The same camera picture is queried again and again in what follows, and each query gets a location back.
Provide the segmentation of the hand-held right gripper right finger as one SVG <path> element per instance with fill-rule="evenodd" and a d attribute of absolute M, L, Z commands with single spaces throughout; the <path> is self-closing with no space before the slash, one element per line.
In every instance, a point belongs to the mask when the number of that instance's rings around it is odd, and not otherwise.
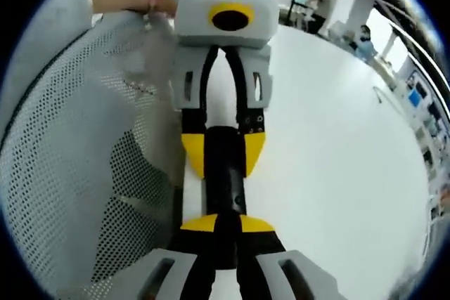
<path fill-rule="evenodd" d="M 337 280 L 297 250 L 287 250 L 274 227 L 240 216 L 237 279 L 243 299 L 339 299 Z"/>

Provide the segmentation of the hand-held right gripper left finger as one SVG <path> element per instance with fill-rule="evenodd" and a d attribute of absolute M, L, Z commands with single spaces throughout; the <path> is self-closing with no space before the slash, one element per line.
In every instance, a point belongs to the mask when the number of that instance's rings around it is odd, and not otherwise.
<path fill-rule="evenodd" d="M 153 267 L 138 299 L 209 299 L 216 278 L 216 214 L 185 222 L 166 249 L 155 249 Z"/>

